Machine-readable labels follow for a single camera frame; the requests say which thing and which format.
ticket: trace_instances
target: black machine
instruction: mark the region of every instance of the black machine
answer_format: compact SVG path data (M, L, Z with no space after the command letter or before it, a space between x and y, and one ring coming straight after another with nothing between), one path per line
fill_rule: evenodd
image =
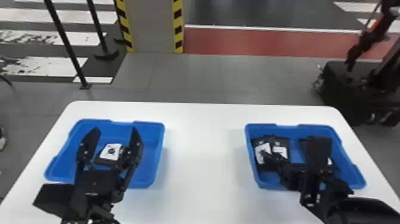
M258 153L263 164L256 162L259 172L277 172L280 183L288 190L299 191L300 204L326 224L394 224L400 214L384 202L360 197L349 197L353 190L335 177L335 162L329 158L332 140L309 136L302 139L302 153L306 163L291 163L289 157L270 150L276 137L263 136L267 150ZM260 139L252 139L253 147Z
M129 146L110 144L93 158L100 135L95 127L82 139L76 154L74 184L44 184L34 206L62 218L63 224L119 223L111 209L124 197L142 158L143 142L133 128Z
M382 0L381 5L382 16L361 34L346 61L329 61L313 83L324 103L337 108L352 126L396 126L400 121L400 38L381 63L356 63L363 52L385 39L399 16L393 7L400 0Z

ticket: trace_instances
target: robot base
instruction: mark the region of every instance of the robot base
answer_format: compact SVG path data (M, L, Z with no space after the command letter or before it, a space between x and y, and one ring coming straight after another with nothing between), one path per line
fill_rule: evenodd
M358 62L352 72L343 61L329 61L315 82L326 105L337 108L351 126L400 121L400 93L387 93L368 85L368 75L379 63Z

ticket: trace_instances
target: yellow and black striped post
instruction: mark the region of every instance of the yellow and black striped post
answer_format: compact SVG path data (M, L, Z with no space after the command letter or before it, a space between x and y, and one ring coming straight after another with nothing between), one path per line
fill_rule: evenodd
M121 31L125 39L126 51L134 52L132 33L130 32L130 24L124 0L115 0L117 7L117 15L120 21Z
M183 0L172 0L173 29L174 29L174 52L183 52Z

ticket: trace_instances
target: black metal pole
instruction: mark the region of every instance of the black metal pole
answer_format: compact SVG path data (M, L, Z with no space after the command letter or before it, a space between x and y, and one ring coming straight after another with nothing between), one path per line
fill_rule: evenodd
M97 17L95 4L93 3L93 0L86 0L86 1L93 18L93 22L95 23L96 32L97 35L99 36L101 43L101 48L103 49L104 52L108 52L107 44L105 43L105 39L103 36L103 30L101 29L99 18Z
M112 43L109 43L109 45L107 46L107 43L103 36L103 30L101 29L99 18L96 13L95 4L93 3L93 0L86 0L86 2L89 7L89 11L92 15L93 22L95 23L96 32L97 32L97 35L99 36L100 44L101 44L101 48L102 48L101 52L94 53L95 57L99 58L99 59L106 59L106 60L115 59L119 53L118 49L114 45L112 45Z
M6 79L5 77L3 77L1 74L0 74L0 79L3 80L3 81L4 81L5 83L7 83L8 85L13 86L13 84L12 84L8 79Z
M65 30L63 28L63 25L61 24L60 18L58 18L58 15L54 8L53 2L51 0L44 0L44 1L45 1L46 7L47 7L52 19L53 19L55 27L57 28L58 33L61 36L62 42L65 45L67 53L71 58L72 64L74 64L75 70L80 79L80 83L82 84L81 89L90 89L91 85L88 84L88 82L85 79L85 76L83 75L83 71L82 71L81 67L79 66L78 60L76 59L76 55L75 55L74 50L72 49L70 41L68 40L68 37L65 34Z

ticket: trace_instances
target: crosswalk stripe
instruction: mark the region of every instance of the crosswalk stripe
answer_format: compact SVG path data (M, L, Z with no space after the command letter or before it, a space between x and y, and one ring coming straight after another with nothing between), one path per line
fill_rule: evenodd
M95 32L66 32L72 46L97 46L100 43ZM64 45L57 31L0 30L0 43Z
M88 76L85 77L86 81L89 83L111 83L113 81L112 77L93 77L93 76ZM75 77L73 82L80 82L79 77Z
M333 2L335 5L340 7L346 12L355 13L372 13L376 7L375 3L365 3L365 2Z
M359 18L357 20L362 24L365 24L367 22L366 18ZM368 27L371 27L375 23L375 21L376 21L375 19L372 19L370 24L368 25ZM393 21L388 32L389 33L400 33L400 21L399 20Z
M38 2L43 3L43 0L14 0L15 2ZM54 4L87 4L86 0L52 0ZM93 0L94 4L98 5L114 5L113 0Z
M62 23L93 23L89 11L57 10L57 14ZM117 15L114 11L97 11L97 15L100 23L114 24L117 21ZM0 8L0 21L53 23L47 10L27 8Z
M77 58L82 67L88 58ZM26 57L8 58L0 56L0 74L9 76L74 77L75 68L69 58Z

